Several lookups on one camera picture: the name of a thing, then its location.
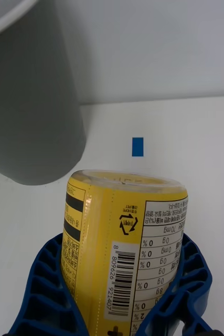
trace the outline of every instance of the gray cup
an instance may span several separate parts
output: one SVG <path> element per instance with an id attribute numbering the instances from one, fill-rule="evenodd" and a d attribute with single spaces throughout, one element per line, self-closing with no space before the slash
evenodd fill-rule
<path id="1" fill-rule="evenodd" d="M 80 160 L 86 138 L 54 2 L 0 33 L 0 173 L 45 184 Z"/>

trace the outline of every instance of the yellow can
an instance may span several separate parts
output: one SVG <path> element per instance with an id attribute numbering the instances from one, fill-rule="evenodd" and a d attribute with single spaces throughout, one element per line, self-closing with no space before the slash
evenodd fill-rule
<path id="1" fill-rule="evenodd" d="M 73 173 L 61 269 L 90 336 L 135 335 L 176 275 L 187 203 L 165 178 Z"/>

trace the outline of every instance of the white surface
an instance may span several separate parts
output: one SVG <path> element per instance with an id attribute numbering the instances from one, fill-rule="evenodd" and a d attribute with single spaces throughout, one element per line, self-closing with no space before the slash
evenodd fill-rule
<path id="1" fill-rule="evenodd" d="M 214 279 L 204 318 L 224 333 L 224 98 L 99 105 L 84 107 L 83 115 L 88 141 L 74 170 L 156 174 L 187 187 L 185 232 Z M 139 136 L 145 156 L 131 157 Z M 70 174 L 44 186 L 0 175 L 0 335 L 17 316 L 35 256 L 63 229 Z"/>
<path id="2" fill-rule="evenodd" d="M 0 32 L 28 12 L 38 0 L 0 0 Z"/>
<path id="3" fill-rule="evenodd" d="M 81 102 L 224 95 L 223 0 L 56 3 Z"/>

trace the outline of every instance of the blue plastic clamp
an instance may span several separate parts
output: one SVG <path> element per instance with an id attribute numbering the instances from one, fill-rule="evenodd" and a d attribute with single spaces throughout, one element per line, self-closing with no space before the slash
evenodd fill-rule
<path id="1" fill-rule="evenodd" d="M 62 234 L 38 253 L 29 273 L 20 312 L 9 331 L 18 336 L 89 336 L 60 269 Z M 183 336 L 211 328 L 201 318 L 212 276 L 197 245 L 184 235 L 179 267 L 160 301 L 135 336 L 171 336 L 179 321 Z"/>

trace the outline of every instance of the blue rectangle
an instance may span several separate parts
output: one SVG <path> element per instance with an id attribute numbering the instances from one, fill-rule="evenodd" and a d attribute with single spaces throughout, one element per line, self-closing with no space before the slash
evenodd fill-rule
<path id="1" fill-rule="evenodd" d="M 132 156 L 143 156 L 143 138 L 132 139 Z"/>

